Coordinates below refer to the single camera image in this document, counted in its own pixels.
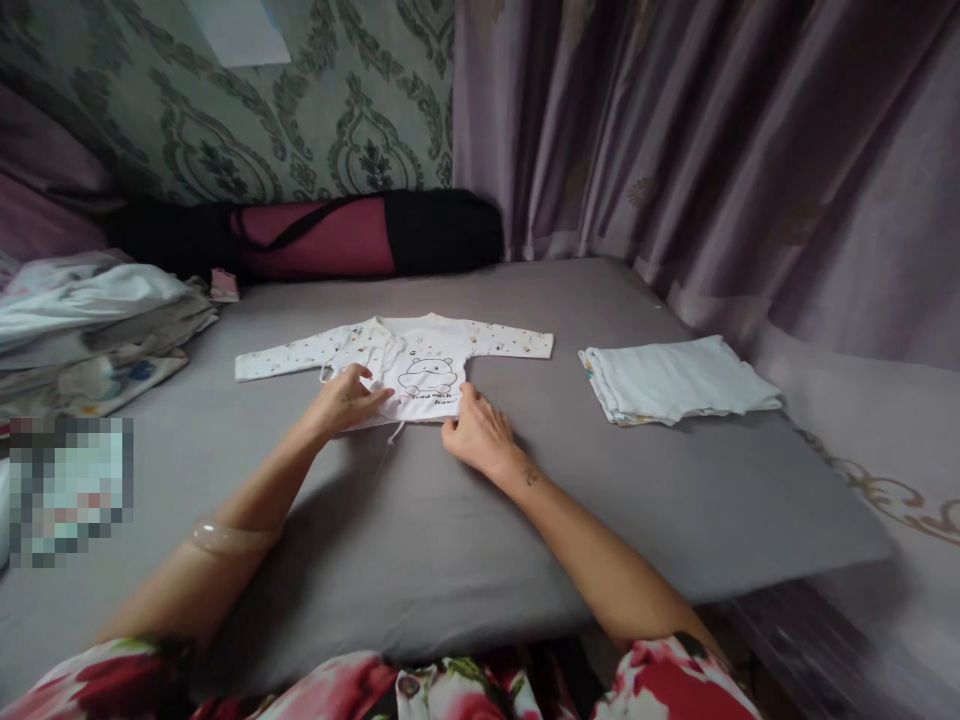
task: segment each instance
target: bag strap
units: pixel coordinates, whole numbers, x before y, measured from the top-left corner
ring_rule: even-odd
[[[301,218],[294,220],[290,225],[287,226],[287,229],[281,232],[269,245],[261,245],[255,243],[250,239],[250,236],[247,234],[247,228],[243,223],[243,211],[244,208],[240,208],[237,211],[237,227],[240,228],[240,239],[243,241],[244,245],[248,250],[255,250],[259,252],[269,252],[271,250],[279,250],[285,248],[290,243],[296,242],[308,232],[313,230],[317,225],[319,225],[330,213],[339,210],[345,205],[349,205],[352,202],[357,200],[364,200],[371,197],[381,197],[383,192],[372,193],[370,195],[348,195],[346,197],[337,198],[336,200],[331,200],[328,203],[325,203],[321,207],[318,207],[316,210],[311,210],[306,215]]]

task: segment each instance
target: baby clothes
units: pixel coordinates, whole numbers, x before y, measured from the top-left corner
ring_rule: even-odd
[[[780,391],[719,335],[619,350],[587,348],[578,355],[604,415],[621,427],[781,407]]]
[[[549,359],[553,335],[518,328],[451,320],[434,313],[419,318],[373,317],[343,325],[281,347],[241,355],[238,381],[350,363],[370,369],[372,387],[396,392],[380,417],[363,427],[388,422],[429,422],[458,417],[464,364],[477,355]]]

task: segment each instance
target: pixelated area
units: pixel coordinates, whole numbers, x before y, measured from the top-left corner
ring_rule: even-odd
[[[10,426],[10,564],[62,566],[129,520],[133,421],[19,418]]]

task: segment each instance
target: bracelet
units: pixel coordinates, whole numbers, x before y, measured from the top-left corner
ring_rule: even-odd
[[[217,525],[212,518],[202,517],[194,523],[190,541],[214,555],[245,555],[273,547],[282,532],[283,525],[276,530],[256,532]]]

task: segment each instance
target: floral dress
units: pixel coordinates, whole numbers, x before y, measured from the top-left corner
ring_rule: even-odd
[[[182,643],[114,640],[61,663],[0,720],[750,720],[759,713],[689,635],[636,642],[613,688],[578,712],[549,655],[521,650],[396,668],[373,652],[329,660],[280,695],[193,702]]]

